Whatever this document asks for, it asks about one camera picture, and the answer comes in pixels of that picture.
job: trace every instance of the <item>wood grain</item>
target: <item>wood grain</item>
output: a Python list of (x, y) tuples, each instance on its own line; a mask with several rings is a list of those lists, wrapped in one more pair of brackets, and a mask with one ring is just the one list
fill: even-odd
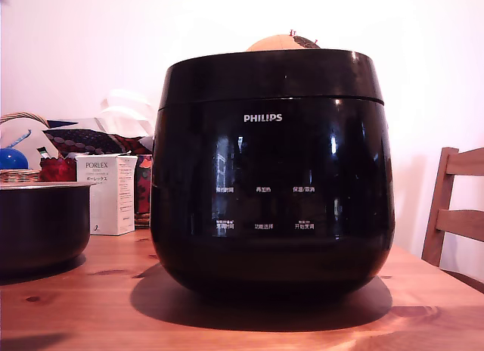
[(452, 234), (484, 241), (484, 212), (478, 210), (440, 210), (436, 227)]
[(430, 207), (427, 233), (423, 243), (422, 259), (433, 266), (440, 265), (442, 246), (445, 232), (436, 228), (437, 217), (440, 210), (448, 210), (451, 204), (451, 193), (454, 185), (454, 175), (446, 173), (449, 156), (458, 153), (457, 148), (442, 148), (439, 169), (437, 170), (436, 186), (433, 190), (432, 205)]
[(330, 304), (199, 298), (159, 265), (147, 230), (92, 236), (82, 265), (0, 291), (2, 351), (484, 349), (484, 295), (398, 247)]
[(446, 172), (450, 175), (484, 176), (484, 148), (451, 154)]

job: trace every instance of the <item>chair slat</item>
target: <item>chair slat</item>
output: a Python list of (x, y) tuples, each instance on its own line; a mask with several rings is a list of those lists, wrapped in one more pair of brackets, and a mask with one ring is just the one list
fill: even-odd
[(466, 238), (484, 241), (484, 211), (440, 210), (436, 228)]
[(484, 148), (449, 155), (446, 172), (449, 175), (484, 176)]

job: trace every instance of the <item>black pot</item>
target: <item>black pot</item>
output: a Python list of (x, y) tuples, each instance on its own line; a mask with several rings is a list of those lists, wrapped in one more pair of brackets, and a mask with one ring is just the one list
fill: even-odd
[(89, 241), (89, 188), (79, 182), (0, 186), (0, 277), (80, 255)]
[(192, 290), (319, 297), (363, 286), (395, 228), (371, 59), (261, 51), (170, 67), (151, 201), (161, 263)]

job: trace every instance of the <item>wicker basket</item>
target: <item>wicker basket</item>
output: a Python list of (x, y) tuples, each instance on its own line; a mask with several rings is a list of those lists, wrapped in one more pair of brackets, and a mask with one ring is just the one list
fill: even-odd
[(0, 169), (0, 183), (40, 182), (39, 173), (34, 169)]
[[(0, 117), (0, 124), (18, 118), (37, 120), (50, 128), (47, 120), (41, 116), (25, 112), (6, 114)], [(0, 169), (0, 183), (40, 182), (39, 174), (40, 171), (35, 169)]]

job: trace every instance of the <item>white box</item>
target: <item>white box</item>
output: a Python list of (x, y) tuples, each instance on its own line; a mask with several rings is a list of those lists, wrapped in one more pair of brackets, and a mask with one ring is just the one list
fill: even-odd
[(91, 187), (91, 234), (121, 235), (135, 230), (136, 156), (76, 155), (77, 181)]

